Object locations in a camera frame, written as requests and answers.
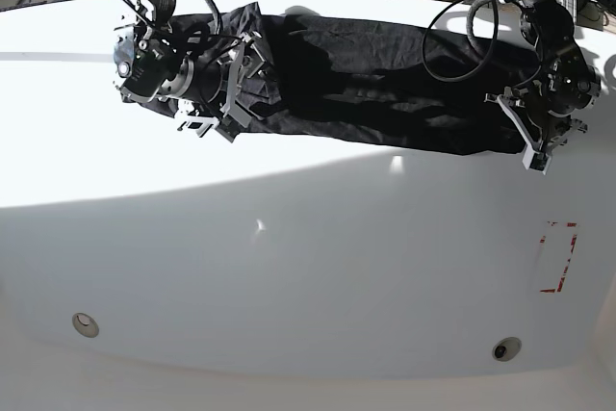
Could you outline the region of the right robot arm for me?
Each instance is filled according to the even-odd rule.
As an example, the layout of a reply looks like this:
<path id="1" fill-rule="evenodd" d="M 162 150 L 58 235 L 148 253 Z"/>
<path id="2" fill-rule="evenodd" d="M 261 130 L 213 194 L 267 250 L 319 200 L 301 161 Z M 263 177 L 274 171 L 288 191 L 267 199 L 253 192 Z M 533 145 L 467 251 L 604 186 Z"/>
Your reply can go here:
<path id="1" fill-rule="evenodd" d="M 233 141 L 258 119 L 241 91 L 268 63 L 255 29 L 175 15 L 177 0 L 122 0 L 131 13 L 117 27 L 115 88 L 123 102 L 172 117 L 199 137 L 214 130 Z"/>

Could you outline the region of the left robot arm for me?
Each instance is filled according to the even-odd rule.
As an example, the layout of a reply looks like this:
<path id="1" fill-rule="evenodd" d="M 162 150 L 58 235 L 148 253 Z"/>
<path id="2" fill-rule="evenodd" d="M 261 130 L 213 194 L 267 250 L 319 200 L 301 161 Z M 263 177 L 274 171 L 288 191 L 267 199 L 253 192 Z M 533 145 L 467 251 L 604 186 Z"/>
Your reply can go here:
<path id="1" fill-rule="evenodd" d="M 573 113 L 592 106 L 601 94 L 601 79 L 575 41 L 575 23 L 557 0 L 503 0 L 518 3 L 520 28 L 534 47 L 538 69 L 501 94 L 485 100 L 497 104 L 526 144 L 526 169 L 546 172 L 553 151 L 587 125 Z"/>

